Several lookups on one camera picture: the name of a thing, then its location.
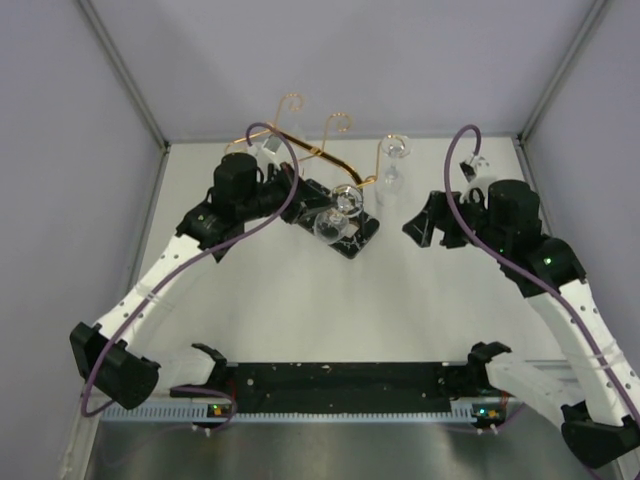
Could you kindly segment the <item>fluted clear champagne glass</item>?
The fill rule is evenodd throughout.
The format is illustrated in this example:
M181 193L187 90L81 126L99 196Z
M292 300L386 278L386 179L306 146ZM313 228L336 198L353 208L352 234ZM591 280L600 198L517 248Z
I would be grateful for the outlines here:
M307 140L307 131L304 128L302 119L295 115L292 119L291 133L301 141Z

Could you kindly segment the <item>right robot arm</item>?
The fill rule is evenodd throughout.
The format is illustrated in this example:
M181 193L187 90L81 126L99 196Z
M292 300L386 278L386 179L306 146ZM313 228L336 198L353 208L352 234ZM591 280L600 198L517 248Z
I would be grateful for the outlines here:
M560 430L580 462L598 469L639 447L639 376L603 321L572 248L543 233L539 207L538 194L519 180L433 191L402 230L421 248L441 231L443 247L474 245L498 261L551 331L578 384L564 386L500 342L472 347L467 384L481 396L514 395Z

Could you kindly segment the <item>round clear wine glass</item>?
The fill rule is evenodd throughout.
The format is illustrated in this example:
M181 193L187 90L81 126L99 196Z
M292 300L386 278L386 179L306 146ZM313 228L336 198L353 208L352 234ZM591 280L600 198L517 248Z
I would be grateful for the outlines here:
M319 213L313 224L314 236L328 245L342 239L350 220L364 210L363 193L354 185L338 185L331 190L329 197L330 208Z

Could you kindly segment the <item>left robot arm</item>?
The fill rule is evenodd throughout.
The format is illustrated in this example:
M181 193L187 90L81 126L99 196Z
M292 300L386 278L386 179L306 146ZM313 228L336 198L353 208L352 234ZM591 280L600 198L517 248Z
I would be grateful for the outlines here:
M291 164L261 170L249 154L224 156L205 198L184 215L143 278L93 325L79 323L72 330L70 343L85 388L97 388L125 409L175 387L220 394L227 382L222 355L202 343L153 353L149 345L157 328L208 267L250 236L247 223L265 227L282 219L296 224L333 204L329 194L297 177Z

